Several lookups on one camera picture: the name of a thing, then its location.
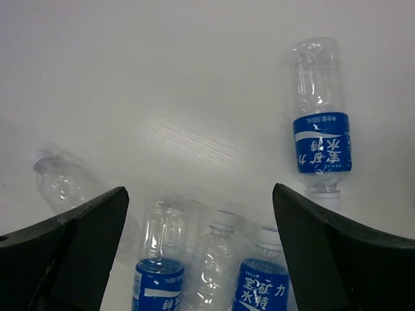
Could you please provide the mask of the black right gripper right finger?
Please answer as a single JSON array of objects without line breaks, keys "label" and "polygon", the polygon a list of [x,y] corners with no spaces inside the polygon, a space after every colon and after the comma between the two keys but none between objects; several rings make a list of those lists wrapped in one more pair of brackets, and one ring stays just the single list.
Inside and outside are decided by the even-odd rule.
[{"label": "black right gripper right finger", "polygon": [[322,207],[287,186],[273,206],[299,310],[413,310],[414,240]]}]

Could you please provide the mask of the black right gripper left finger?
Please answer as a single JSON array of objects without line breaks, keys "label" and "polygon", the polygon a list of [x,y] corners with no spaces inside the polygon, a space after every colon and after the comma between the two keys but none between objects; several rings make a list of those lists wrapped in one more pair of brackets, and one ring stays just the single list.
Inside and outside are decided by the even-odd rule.
[{"label": "black right gripper left finger", "polygon": [[127,210],[116,187],[1,236],[1,309],[99,310]]}]

